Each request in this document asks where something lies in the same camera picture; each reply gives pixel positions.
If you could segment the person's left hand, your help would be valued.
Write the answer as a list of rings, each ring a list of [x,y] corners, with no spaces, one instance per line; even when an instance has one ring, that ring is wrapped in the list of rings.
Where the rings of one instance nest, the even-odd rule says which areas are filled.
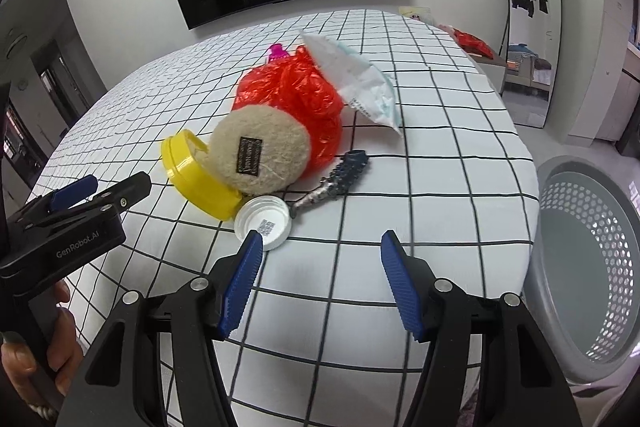
[[[1,288],[2,369],[17,394],[34,410],[60,409],[84,358],[76,336],[75,317],[69,309],[61,307],[61,303],[70,302],[70,290],[64,282],[58,282],[51,291],[56,317],[40,363],[26,340],[10,331],[19,317],[29,314],[28,306]]]

